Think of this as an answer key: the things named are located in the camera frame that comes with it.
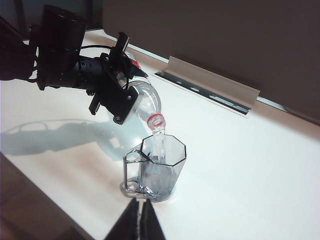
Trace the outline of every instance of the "measuring cup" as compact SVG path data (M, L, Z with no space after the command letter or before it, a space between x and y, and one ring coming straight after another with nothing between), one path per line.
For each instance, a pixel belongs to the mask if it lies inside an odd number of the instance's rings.
M122 193L126 197L154 201L167 199L186 158L186 146L172 135L159 134L143 139L123 157Z

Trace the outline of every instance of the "water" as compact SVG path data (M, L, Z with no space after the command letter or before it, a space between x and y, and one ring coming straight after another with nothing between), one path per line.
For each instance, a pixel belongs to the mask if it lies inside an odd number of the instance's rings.
M149 158L152 162L141 163L141 188L152 199L162 200L169 196L176 175L172 166L166 164L165 129L153 132L152 150Z
M166 164L166 130L160 129L157 131L153 131L152 138L152 150L150 153L150 157L156 156L154 158L154 163L157 164Z

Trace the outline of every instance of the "black cable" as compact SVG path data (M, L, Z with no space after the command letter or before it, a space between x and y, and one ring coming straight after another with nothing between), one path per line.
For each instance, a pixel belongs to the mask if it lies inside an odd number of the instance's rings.
M125 90L128 90L129 87L129 78L126 78L126 85L125 85Z
M105 46L105 45L88 45L88 46L82 46L82 47L81 47L81 49L88 49L88 48L112 49L111 46Z

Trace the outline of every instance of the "bottle neck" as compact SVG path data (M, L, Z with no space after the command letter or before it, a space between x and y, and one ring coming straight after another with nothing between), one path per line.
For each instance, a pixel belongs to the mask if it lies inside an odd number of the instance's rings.
M148 127L152 130L153 134L164 134L166 120L161 113L151 114L146 123Z

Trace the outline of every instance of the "white tabletop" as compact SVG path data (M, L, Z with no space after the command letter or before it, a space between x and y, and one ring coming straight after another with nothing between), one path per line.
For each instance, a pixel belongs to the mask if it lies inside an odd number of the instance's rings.
M102 30L83 45L115 43ZM81 51L98 57L100 48ZM154 203L168 240L320 239L320 127L261 102L247 118L152 76L166 63L130 50L157 89L166 132L187 160L167 201ZM88 110L84 90L1 82L1 151L94 239L130 199L122 156L150 135L132 118Z

